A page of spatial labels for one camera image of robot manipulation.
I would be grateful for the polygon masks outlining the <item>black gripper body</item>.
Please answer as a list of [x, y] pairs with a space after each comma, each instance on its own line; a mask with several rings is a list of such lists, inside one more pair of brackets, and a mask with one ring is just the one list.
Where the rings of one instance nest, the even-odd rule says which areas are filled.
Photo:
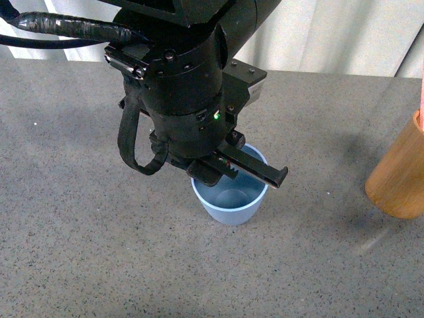
[[235, 128], [222, 92], [198, 97], [164, 97], [144, 92], [142, 102], [154, 123], [154, 158], [143, 172], [157, 172], [165, 161], [183, 168], [197, 158], [211, 155]]

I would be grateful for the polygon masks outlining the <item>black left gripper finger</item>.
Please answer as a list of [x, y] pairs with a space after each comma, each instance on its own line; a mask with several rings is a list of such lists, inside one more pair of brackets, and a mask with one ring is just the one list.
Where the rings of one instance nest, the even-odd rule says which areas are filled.
[[186, 170], [187, 174], [205, 186], [215, 186], [223, 174], [204, 161], [195, 159]]
[[255, 158], [253, 155], [249, 155], [231, 145], [220, 146], [217, 153], [227, 159], [233, 166], [244, 170], [252, 177], [274, 189], [278, 189], [288, 175], [287, 166], [284, 166], [281, 170], [277, 170], [260, 159]]

